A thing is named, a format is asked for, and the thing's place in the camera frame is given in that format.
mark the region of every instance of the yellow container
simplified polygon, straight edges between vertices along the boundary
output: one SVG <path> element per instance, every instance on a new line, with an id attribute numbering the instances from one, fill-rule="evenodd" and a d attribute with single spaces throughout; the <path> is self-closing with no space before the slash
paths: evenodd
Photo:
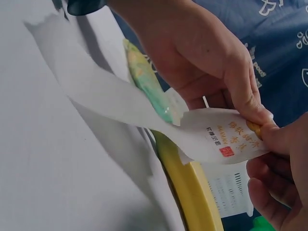
<path id="1" fill-rule="evenodd" d="M 174 123 L 180 118 L 160 87 L 152 67 L 143 54 L 124 40 L 132 83 L 141 89 L 163 120 Z M 183 165 L 178 148 L 168 137 L 152 131 L 159 158 L 172 182 L 188 231 L 222 231 L 222 223 L 207 179 L 197 162 Z"/>
<path id="2" fill-rule="evenodd" d="M 178 148 L 164 134 L 152 131 L 159 158 L 172 182 L 189 231 L 222 231 L 215 200 L 202 167 L 197 162 L 183 165 Z"/>

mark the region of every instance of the finger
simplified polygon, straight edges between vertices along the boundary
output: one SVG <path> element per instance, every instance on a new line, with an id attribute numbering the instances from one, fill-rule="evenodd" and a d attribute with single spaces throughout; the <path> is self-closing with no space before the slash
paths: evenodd
<path id="1" fill-rule="evenodd" d="M 231 94 L 233 104 L 240 114 L 258 124 L 272 120 L 273 115 L 259 101 L 258 89 L 251 87 L 250 62 L 229 63 L 224 73 L 224 82 Z"/>
<path id="2" fill-rule="evenodd" d="M 230 95 L 230 92 L 228 90 L 222 90 L 223 96 L 225 98 L 225 102 L 227 104 L 227 108 L 229 109 L 235 109 L 233 102 L 232 102 L 232 98 Z"/>
<path id="3" fill-rule="evenodd" d="M 293 181 L 290 159 L 279 157 L 276 154 L 267 154 L 259 157 L 274 173 L 279 174 L 283 178 Z"/>
<path id="4" fill-rule="evenodd" d="M 276 200 L 288 207 L 294 206 L 298 197 L 296 186 L 274 173 L 260 158 L 247 163 L 247 172 L 249 177 L 262 181 Z"/>
<path id="5" fill-rule="evenodd" d="M 249 196 L 252 204 L 273 226 L 280 230 L 289 211 L 281 203 L 276 201 L 267 190 L 266 186 L 258 179 L 252 178 L 248 183 Z"/>
<path id="6" fill-rule="evenodd" d="M 206 97 L 206 101 L 209 107 L 214 108 L 228 108 L 227 102 L 222 91 L 218 91 L 213 95 L 209 95 Z"/>
<path id="7" fill-rule="evenodd" d="M 205 103 L 203 98 L 187 100 L 186 104 L 189 110 L 205 108 Z"/>
<path id="8" fill-rule="evenodd" d="M 180 88 L 175 89 L 185 101 L 202 98 L 203 96 L 207 97 L 226 88 L 221 79 L 207 74 L 189 80 Z"/>
<path id="9" fill-rule="evenodd" d="M 261 96 L 260 96 L 260 92 L 259 92 L 259 88 L 257 85 L 257 80 L 256 80 L 256 76 L 255 76 L 255 72 L 254 72 L 254 68 L 253 68 L 253 64 L 252 64 L 252 60 L 250 59 L 250 67 L 249 67 L 249 79 L 250 79 L 250 86 L 251 86 L 251 90 L 253 95 L 256 98 L 256 101 L 261 104 Z"/>
<path id="10" fill-rule="evenodd" d="M 292 125 L 279 128 L 275 124 L 265 124 L 261 127 L 261 136 L 271 151 L 278 154 L 289 154 L 292 129 Z"/>

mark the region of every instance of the chinese characters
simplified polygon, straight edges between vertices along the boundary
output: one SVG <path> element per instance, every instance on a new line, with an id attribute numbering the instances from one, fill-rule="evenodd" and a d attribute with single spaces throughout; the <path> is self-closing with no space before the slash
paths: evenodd
<path id="1" fill-rule="evenodd" d="M 251 146 L 253 148 L 257 148 L 260 145 L 259 141 L 255 141 L 249 134 L 246 134 L 244 132 L 244 129 L 240 126 L 237 126 L 237 124 L 235 122 L 231 122 L 229 123 L 229 127 L 234 129 L 234 131 L 241 136 L 242 138 L 245 139 L 245 141 L 247 141 L 249 144 L 251 144 Z M 245 143 L 240 143 L 239 137 L 237 136 L 233 136 L 230 140 L 230 143 L 239 143 L 239 145 L 236 147 L 237 150 L 239 150 L 240 152 L 242 152 L 246 147 L 247 144 Z"/>
<path id="2" fill-rule="evenodd" d="M 208 127 L 206 128 L 208 131 L 208 134 L 211 136 L 212 140 L 215 142 L 217 146 L 221 145 L 221 142 L 218 140 L 217 136 L 215 136 L 215 133 L 213 132 L 212 128 Z"/>

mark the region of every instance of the blue fabric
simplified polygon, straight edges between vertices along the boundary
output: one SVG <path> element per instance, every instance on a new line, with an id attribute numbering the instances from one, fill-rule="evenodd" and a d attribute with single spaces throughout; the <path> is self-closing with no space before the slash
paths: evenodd
<path id="1" fill-rule="evenodd" d="M 308 0 L 195 2 L 215 14 L 247 46 L 262 102 L 279 126 L 308 111 Z M 125 37 L 142 50 L 131 29 L 115 17 Z M 167 83 L 158 79 L 167 90 Z"/>
<path id="2" fill-rule="evenodd" d="M 93 13 L 107 4 L 107 0 L 68 0 L 67 12 L 73 16 Z"/>

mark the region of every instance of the paper label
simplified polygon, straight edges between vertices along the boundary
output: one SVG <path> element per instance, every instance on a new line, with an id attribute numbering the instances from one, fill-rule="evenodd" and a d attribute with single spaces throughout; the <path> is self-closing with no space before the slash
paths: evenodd
<path id="1" fill-rule="evenodd" d="M 184 113 L 181 127 L 204 136 L 206 153 L 185 153 L 199 162 L 239 163 L 267 152 L 260 126 L 243 119 L 235 110 L 207 108 Z"/>

